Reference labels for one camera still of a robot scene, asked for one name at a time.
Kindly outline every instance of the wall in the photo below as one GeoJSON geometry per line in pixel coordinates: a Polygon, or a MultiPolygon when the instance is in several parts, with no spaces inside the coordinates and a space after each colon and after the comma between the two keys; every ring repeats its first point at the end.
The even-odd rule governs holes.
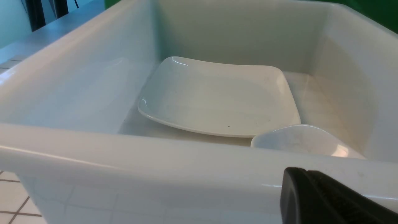
{"type": "Polygon", "coordinates": [[[0,49],[32,33],[20,0],[0,1],[0,49]]]}

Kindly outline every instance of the white plate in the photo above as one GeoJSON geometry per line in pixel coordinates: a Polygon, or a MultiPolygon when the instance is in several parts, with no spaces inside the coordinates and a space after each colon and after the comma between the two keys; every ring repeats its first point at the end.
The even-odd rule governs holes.
{"type": "Polygon", "coordinates": [[[228,137],[300,123],[283,72],[271,66],[166,58],[138,103],[149,119],[183,130],[228,137]]]}
{"type": "Polygon", "coordinates": [[[365,159],[364,156],[329,132],[308,124],[293,125],[258,135],[252,139],[251,146],[298,153],[365,159]]]}

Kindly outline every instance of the white tile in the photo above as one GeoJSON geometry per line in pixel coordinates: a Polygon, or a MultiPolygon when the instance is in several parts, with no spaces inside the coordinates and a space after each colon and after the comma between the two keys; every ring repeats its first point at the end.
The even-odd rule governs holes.
{"type": "Polygon", "coordinates": [[[33,188],[36,195],[43,199],[66,202],[72,192],[73,186],[58,181],[36,179],[33,188]]]}
{"type": "Polygon", "coordinates": [[[65,205],[61,202],[53,200],[45,200],[40,197],[32,197],[37,203],[37,207],[41,208],[48,223],[64,224],[65,205]]]}
{"type": "Polygon", "coordinates": [[[14,57],[10,58],[10,60],[23,61],[26,58],[27,58],[26,55],[15,55],[14,57]]]}
{"type": "Polygon", "coordinates": [[[221,210],[201,208],[168,208],[166,216],[175,218],[193,218],[198,220],[219,221],[221,210]]]}
{"type": "Polygon", "coordinates": [[[47,224],[43,217],[17,215],[12,224],[47,224]]]}
{"type": "Polygon", "coordinates": [[[116,193],[91,187],[76,187],[69,204],[90,208],[112,209],[115,205],[116,193]]]}
{"type": "Polygon", "coordinates": [[[16,212],[28,197],[21,183],[0,181],[0,210],[16,212]]]}
{"type": "Polygon", "coordinates": [[[222,224],[264,224],[269,221],[270,214],[259,212],[223,211],[222,224]]]}
{"type": "Polygon", "coordinates": [[[30,213],[30,214],[41,214],[31,198],[26,202],[26,204],[23,206],[20,212],[30,213]]]}
{"type": "Polygon", "coordinates": [[[164,224],[215,224],[215,223],[217,222],[194,220],[187,218],[165,218],[164,220],[164,224]]]}
{"type": "Polygon", "coordinates": [[[10,61],[10,60],[8,60],[8,61],[0,64],[0,68],[10,69],[10,68],[16,66],[17,64],[19,64],[19,61],[10,61]]]}
{"type": "Polygon", "coordinates": [[[68,206],[65,224],[109,224],[111,212],[68,206]]]}
{"type": "Polygon", "coordinates": [[[141,214],[131,214],[123,212],[115,212],[113,214],[112,224],[163,224],[161,216],[149,216],[141,214]]]}
{"type": "Polygon", "coordinates": [[[146,195],[119,195],[115,206],[116,211],[127,211],[144,215],[163,216],[166,207],[160,200],[146,195]]]}
{"type": "Polygon", "coordinates": [[[282,216],[280,214],[271,214],[269,215],[269,224],[282,224],[282,216]]]}
{"type": "Polygon", "coordinates": [[[0,224],[8,224],[13,216],[13,214],[0,213],[0,224]]]}
{"type": "Polygon", "coordinates": [[[4,171],[2,174],[0,174],[0,179],[2,180],[11,180],[11,181],[19,181],[20,179],[15,175],[15,173],[11,172],[6,172],[4,171]]]}

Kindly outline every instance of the sink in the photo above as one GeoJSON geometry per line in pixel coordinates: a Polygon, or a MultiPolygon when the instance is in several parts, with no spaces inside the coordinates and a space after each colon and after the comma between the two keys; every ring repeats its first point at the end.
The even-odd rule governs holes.
{"type": "Polygon", "coordinates": [[[397,46],[338,4],[122,0],[0,75],[0,169],[19,175],[49,224],[281,223],[289,166],[398,212],[397,46]],[[301,122],[367,160],[145,118],[141,90],[171,56],[279,68],[301,122]]]}

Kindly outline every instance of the sink bottom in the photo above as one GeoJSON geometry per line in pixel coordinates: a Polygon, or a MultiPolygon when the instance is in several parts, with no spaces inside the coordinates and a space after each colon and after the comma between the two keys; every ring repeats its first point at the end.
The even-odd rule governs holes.
{"type": "MultiPolygon", "coordinates": [[[[283,72],[296,102],[301,122],[320,127],[356,149],[339,116],[334,112],[315,78],[305,73],[283,72]]],[[[250,146],[252,138],[229,138],[198,134],[172,128],[142,116],[137,104],[131,107],[120,127],[119,134],[202,141],[227,145],[250,146]]]]}

